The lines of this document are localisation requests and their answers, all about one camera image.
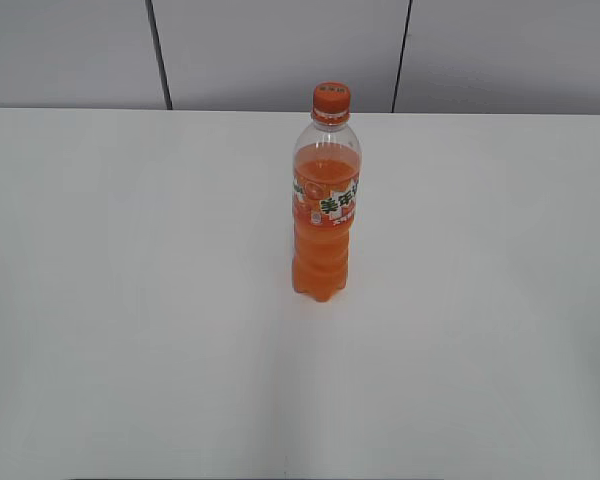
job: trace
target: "bottle bottom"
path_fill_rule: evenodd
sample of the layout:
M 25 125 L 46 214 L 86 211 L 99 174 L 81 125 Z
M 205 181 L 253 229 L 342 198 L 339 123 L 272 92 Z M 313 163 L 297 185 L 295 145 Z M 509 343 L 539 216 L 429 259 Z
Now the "bottle bottom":
M 292 265 L 293 289 L 316 302 L 328 302 L 337 292 L 347 286 L 348 265 L 333 275 L 316 275 L 299 264 L 296 258 Z

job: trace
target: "plastic bottle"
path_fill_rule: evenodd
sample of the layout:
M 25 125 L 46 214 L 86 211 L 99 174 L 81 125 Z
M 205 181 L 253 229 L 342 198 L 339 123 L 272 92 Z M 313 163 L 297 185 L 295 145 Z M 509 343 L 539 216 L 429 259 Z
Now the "plastic bottle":
M 347 125 L 351 92 L 328 82 L 313 94 L 313 123 L 300 135 L 293 162 L 293 287 L 319 302 L 347 283 L 362 154 Z

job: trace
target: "bottle neck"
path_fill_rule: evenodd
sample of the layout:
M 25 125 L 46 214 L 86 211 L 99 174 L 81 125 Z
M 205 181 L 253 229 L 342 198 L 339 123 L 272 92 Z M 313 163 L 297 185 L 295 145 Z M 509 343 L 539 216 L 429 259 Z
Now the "bottle neck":
M 323 123 L 319 120 L 313 119 L 313 126 L 316 130 L 320 130 L 322 132 L 339 132 L 340 130 L 344 130 L 347 128 L 347 122 L 338 123 L 336 125 L 332 125 L 329 123 Z

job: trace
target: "bottle cap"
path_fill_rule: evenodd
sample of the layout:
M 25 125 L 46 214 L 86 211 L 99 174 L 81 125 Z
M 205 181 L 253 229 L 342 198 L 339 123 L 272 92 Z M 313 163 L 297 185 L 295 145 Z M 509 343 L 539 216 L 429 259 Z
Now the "bottle cap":
M 327 125 L 338 125 L 349 120 L 351 90 L 344 83 L 321 83 L 313 91 L 314 120 Z

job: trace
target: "white table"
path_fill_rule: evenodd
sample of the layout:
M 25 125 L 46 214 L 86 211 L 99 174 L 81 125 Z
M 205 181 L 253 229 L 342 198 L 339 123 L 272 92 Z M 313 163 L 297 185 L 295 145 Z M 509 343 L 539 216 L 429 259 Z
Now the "white table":
M 0 110 L 0 480 L 600 479 L 600 117 L 356 115 L 328 304 L 307 123 Z

